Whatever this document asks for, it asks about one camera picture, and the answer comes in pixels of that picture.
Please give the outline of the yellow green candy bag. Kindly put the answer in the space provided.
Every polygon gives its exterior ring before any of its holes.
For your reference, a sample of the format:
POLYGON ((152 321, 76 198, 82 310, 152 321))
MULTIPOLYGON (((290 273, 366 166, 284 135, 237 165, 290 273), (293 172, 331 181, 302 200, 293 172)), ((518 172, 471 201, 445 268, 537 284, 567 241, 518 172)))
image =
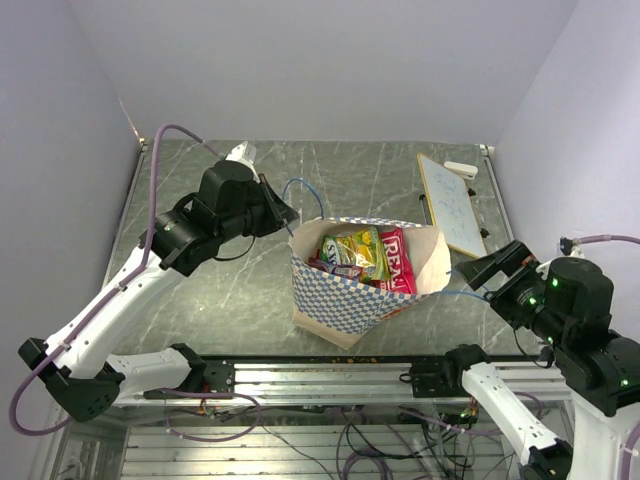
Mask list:
POLYGON ((331 264, 362 267, 362 283, 389 278, 384 246, 379 231, 373 226, 351 234, 325 235, 322 238, 320 259, 331 264))

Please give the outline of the purple snack packet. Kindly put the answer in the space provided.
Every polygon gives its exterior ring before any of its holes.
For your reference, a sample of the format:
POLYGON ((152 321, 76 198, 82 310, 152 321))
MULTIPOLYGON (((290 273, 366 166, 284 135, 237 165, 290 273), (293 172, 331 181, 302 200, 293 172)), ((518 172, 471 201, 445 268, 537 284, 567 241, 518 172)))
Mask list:
POLYGON ((308 265, 330 275, 358 281, 363 273, 363 268, 357 265, 331 264, 319 258, 310 257, 308 265))

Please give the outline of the pink chips bag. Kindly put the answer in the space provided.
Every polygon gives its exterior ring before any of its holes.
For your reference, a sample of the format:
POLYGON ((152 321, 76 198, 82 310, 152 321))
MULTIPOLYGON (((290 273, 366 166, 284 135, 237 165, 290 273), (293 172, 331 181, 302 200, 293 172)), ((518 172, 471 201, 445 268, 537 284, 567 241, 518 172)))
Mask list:
POLYGON ((389 278, 381 280, 380 287, 392 293, 416 294, 417 287, 403 229, 382 232, 380 238, 389 271, 389 278))

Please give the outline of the checkered paper bag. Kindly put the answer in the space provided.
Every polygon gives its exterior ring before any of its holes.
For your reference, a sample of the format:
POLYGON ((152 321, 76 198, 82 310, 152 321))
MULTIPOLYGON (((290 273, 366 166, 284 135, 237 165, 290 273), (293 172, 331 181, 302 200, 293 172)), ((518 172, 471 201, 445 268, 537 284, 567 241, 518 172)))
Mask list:
POLYGON ((452 291, 456 270, 435 226, 321 214, 288 233, 293 322, 342 349, 418 302, 452 291))

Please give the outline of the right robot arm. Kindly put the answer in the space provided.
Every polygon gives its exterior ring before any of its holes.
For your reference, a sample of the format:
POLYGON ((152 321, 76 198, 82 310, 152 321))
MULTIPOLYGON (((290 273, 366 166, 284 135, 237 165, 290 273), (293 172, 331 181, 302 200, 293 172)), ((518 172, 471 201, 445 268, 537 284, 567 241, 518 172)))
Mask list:
POLYGON ((614 285, 586 259, 584 244, 605 236, 561 238, 560 256, 541 262, 514 240, 455 270, 473 290, 497 273, 506 282, 484 300, 513 330, 543 340, 571 391, 574 441, 556 437, 505 386, 478 345, 446 353, 440 375, 490 415, 520 457, 523 479, 630 479, 639 456, 639 344, 611 329, 614 285))

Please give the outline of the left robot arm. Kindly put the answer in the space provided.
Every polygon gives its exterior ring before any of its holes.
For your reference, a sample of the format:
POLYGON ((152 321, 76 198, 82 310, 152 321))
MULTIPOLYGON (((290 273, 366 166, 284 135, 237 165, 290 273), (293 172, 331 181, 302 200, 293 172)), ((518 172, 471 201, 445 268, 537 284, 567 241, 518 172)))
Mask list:
POLYGON ((30 338, 19 355, 74 420, 101 415, 118 398, 167 390, 192 397, 209 381, 206 362, 183 343, 151 354, 114 348, 165 292, 237 237, 256 240, 299 217, 264 175, 237 161, 207 169, 197 191, 160 214, 107 287, 74 320, 45 340, 30 338))

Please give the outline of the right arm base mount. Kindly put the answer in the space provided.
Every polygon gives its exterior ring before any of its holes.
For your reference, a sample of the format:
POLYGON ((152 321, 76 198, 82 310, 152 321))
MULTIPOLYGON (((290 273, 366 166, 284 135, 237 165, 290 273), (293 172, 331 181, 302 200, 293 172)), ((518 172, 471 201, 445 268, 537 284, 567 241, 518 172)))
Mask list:
POLYGON ((414 399, 465 397, 466 392, 445 375, 440 361, 412 363, 399 381, 409 385, 414 399))

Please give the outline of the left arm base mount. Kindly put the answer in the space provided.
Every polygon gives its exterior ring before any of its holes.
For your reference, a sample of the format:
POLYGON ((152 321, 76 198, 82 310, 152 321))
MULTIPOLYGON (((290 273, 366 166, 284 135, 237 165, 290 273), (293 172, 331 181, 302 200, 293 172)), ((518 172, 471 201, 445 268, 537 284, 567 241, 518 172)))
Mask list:
POLYGON ((203 392, 231 398, 235 388, 235 367, 228 360, 208 360, 202 380, 203 392))

